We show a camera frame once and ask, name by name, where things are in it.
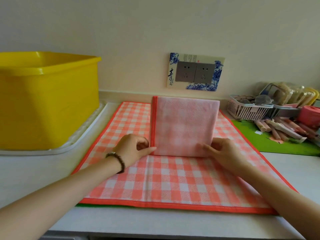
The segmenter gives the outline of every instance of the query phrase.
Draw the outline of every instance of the white wall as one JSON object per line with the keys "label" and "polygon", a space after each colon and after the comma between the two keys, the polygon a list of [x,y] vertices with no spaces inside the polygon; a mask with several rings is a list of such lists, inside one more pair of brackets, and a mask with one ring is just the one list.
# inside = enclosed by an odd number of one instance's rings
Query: white wall
{"label": "white wall", "polygon": [[[0,0],[0,51],[101,56],[101,90],[226,97],[320,88],[320,0]],[[226,58],[216,92],[166,88],[170,52]]]}

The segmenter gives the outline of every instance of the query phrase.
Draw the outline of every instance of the yellow plastic basin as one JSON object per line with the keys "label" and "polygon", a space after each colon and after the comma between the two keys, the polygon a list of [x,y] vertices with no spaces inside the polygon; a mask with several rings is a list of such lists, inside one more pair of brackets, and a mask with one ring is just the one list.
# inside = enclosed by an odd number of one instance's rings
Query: yellow plastic basin
{"label": "yellow plastic basin", "polygon": [[96,56],[0,53],[0,149],[63,145],[99,107]]}

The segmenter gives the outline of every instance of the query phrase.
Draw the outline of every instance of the hand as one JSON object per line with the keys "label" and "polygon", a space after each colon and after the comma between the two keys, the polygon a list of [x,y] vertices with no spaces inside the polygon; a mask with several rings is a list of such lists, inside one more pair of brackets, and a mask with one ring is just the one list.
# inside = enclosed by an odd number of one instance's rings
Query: hand
{"label": "hand", "polygon": [[123,136],[112,151],[122,158],[126,167],[129,167],[154,150],[156,147],[149,147],[149,141],[145,137],[129,134]]}
{"label": "hand", "polygon": [[203,144],[202,148],[208,157],[217,160],[234,175],[239,176],[243,169],[251,166],[230,139],[213,138],[211,145]]}

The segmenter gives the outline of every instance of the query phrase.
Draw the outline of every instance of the white drying tray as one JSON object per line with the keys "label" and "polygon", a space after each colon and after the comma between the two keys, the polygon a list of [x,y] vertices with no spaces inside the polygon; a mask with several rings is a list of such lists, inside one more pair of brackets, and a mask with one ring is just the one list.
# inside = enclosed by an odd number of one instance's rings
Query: white drying tray
{"label": "white drying tray", "polygon": [[90,117],[79,127],[79,129],[69,137],[68,141],[62,146],[44,151],[13,151],[13,150],[0,150],[0,155],[15,155],[15,156],[40,156],[40,155],[56,155],[61,154],[73,149],[89,130],[94,126],[97,120],[101,117],[102,113],[106,110],[107,103],[100,101],[99,108],[97,108]]}

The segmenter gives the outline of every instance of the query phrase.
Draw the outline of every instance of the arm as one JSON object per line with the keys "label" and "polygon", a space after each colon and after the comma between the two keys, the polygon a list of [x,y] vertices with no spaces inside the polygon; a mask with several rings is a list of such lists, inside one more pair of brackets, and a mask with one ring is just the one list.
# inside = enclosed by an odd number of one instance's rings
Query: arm
{"label": "arm", "polygon": [[320,205],[256,169],[230,139],[214,138],[211,146],[203,145],[203,149],[254,187],[306,239],[320,239]]}
{"label": "arm", "polygon": [[[146,138],[130,134],[113,151],[128,167],[156,149],[148,146]],[[40,238],[91,190],[119,171],[121,164],[110,156],[5,206],[0,209],[1,239]]]}

